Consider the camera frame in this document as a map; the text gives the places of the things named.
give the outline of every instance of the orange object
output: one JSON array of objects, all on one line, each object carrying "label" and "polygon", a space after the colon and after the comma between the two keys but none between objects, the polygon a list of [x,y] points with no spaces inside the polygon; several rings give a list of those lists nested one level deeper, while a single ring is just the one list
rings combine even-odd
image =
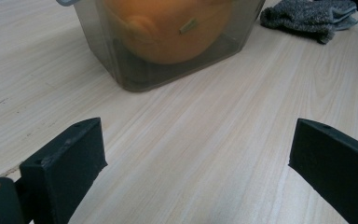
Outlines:
[{"label": "orange object", "polygon": [[123,44],[152,63],[180,63],[223,32],[232,0],[103,0]]}]

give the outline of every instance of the gray cloth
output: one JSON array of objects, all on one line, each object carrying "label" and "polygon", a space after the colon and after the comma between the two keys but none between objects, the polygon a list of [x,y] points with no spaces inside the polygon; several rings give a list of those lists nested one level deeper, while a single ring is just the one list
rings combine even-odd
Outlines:
[{"label": "gray cloth", "polygon": [[335,31],[349,29],[358,21],[351,14],[356,4],[351,0],[282,0],[261,12],[263,26],[286,28],[309,34],[322,44],[333,39]]}]

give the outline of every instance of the black cylinder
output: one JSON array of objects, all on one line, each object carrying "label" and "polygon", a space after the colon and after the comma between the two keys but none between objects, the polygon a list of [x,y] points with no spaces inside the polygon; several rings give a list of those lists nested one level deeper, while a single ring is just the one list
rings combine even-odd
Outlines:
[{"label": "black cylinder", "polygon": [[21,206],[13,181],[0,177],[0,224],[23,224]]}]

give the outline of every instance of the translucent plastic container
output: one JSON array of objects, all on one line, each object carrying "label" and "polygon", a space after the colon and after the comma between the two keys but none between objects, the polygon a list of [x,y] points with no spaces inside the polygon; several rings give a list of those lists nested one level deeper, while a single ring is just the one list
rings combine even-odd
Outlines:
[{"label": "translucent plastic container", "polygon": [[148,91],[241,51],[265,0],[57,0],[74,5],[117,83]]}]

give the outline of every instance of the wooden table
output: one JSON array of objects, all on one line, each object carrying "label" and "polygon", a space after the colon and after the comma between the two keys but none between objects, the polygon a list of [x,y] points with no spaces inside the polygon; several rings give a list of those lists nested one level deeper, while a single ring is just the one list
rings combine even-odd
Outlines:
[{"label": "wooden table", "polygon": [[0,175],[94,117],[109,166],[70,223],[346,223],[287,163],[297,118],[358,140],[358,24],[324,46],[257,21],[237,55],[132,93],[73,7],[0,0]]}]

